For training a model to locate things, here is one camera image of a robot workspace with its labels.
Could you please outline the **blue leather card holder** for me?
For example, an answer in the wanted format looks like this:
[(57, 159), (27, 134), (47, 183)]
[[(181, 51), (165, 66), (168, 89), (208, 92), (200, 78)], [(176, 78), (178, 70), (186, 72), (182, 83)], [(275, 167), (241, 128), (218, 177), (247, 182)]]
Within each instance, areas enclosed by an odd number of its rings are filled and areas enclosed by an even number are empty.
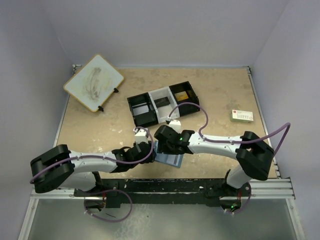
[(165, 154), (165, 153), (160, 153), (158, 152), (158, 141), (156, 140), (154, 142), (154, 147), (153, 147), (156, 156), (155, 156), (155, 161), (158, 163), (162, 163), (165, 165), (169, 165), (172, 167), (180, 168), (183, 162), (183, 154), (179, 155), (174, 155), (174, 154)]

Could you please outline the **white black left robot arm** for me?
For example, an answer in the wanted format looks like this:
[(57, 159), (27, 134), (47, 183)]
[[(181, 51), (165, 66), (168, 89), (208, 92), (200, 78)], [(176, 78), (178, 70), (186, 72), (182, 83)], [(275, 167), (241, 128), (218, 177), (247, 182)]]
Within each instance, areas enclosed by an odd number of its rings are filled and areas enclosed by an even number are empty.
[(103, 186), (100, 172), (124, 173), (139, 164), (154, 162), (155, 157), (152, 140), (97, 154), (71, 151), (60, 144), (30, 162), (30, 183), (38, 194), (58, 188), (89, 192)]

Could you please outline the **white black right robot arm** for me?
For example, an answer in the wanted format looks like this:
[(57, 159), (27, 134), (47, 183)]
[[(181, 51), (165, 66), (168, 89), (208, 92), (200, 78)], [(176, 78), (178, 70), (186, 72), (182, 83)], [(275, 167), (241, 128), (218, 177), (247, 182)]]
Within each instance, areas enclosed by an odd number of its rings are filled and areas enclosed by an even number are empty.
[(274, 150), (258, 136), (245, 131), (241, 136), (217, 136), (214, 142), (209, 136), (201, 136), (193, 130), (177, 132), (168, 125), (162, 125), (155, 132), (157, 152), (168, 155), (213, 154), (234, 159), (238, 166), (227, 172), (224, 184), (240, 189), (250, 180), (265, 181), (269, 177)]

